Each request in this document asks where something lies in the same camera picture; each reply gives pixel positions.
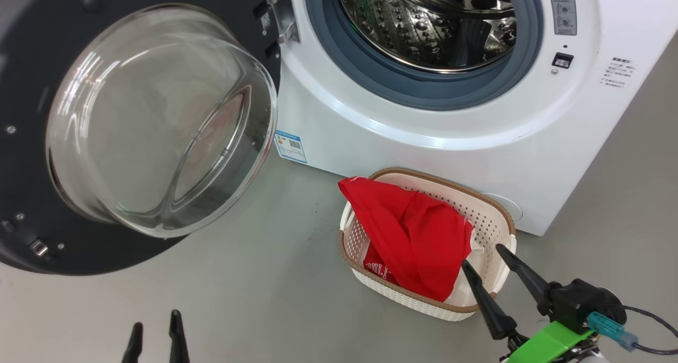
metal hinge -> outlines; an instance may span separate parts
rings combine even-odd
[[[299,42],[299,29],[297,28],[295,8],[292,0],[267,0],[273,6],[276,24],[278,25],[278,43],[288,40]]]

green bracket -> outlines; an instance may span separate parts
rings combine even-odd
[[[550,363],[591,334],[593,331],[579,335],[558,322],[552,322],[515,350],[508,363]]]

beige plastic basket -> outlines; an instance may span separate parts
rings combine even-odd
[[[421,172],[388,168],[376,172],[370,179],[395,184],[412,191],[424,192],[436,199],[447,201],[460,214],[468,218],[473,223],[475,242],[480,245],[481,250],[472,252],[467,257],[467,261],[480,274],[485,289],[492,297],[496,296],[504,285],[510,270],[496,252],[494,245],[504,244],[514,253],[516,249],[515,226],[506,209],[480,193]],[[452,294],[445,302],[432,300],[400,288],[364,269],[363,259],[370,239],[356,219],[349,203],[346,203],[344,208],[339,229],[344,260],[351,266],[356,278],[377,293],[417,312],[446,321],[464,320],[478,311],[475,297],[461,269]]]

washing machine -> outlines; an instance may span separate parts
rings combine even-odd
[[[116,271],[274,145],[406,167],[542,235],[678,25],[671,0],[0,0],[0,261]]]

concrete floor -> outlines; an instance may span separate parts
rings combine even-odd
[[[673,324],[676,66],[674,40],[547,235],[518,239],[518,255],[546,279],[583,278]],[[141,361],[167,361],[174,308],[194,362],[490,362],[506,353],[479,315],[436,320],[353,278],[337,249],[339,179],[271,155],[229,213],[137,267],[65,278],[1,266],[0,361],[117,362],[136,321],[145,324]],[[516,276],[498,302],[528,336],[545,324]],[[648,346],[678,347],[640,316],[628,327]],[[676,361],[602,348],[614,363]]]

